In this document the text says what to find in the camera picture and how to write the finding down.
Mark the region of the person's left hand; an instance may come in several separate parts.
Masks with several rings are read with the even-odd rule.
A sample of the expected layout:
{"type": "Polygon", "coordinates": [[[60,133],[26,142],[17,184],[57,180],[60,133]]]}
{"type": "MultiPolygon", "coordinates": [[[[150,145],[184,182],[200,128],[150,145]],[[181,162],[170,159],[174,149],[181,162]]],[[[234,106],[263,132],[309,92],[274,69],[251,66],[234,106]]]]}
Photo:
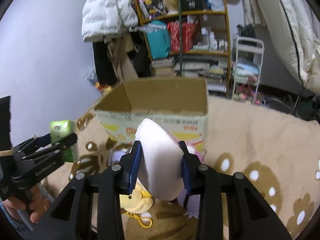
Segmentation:
{"type": "MultiPolygon", "coordinates": [[[[41,189],[42,186],[40,184],[37,184],[30,189],[31,201],[29,208],[32,211],[30,220],[35,224],[39,222],[41,217],[50,207],[50,200],[41,193],[41,189]]],[[[20,223],[22,222],[22,219],[17,212],[18,210],[26,209],[26,205],[22,201],[12,196],[5,200],[2,204],[13,220],[20,223]]]]}

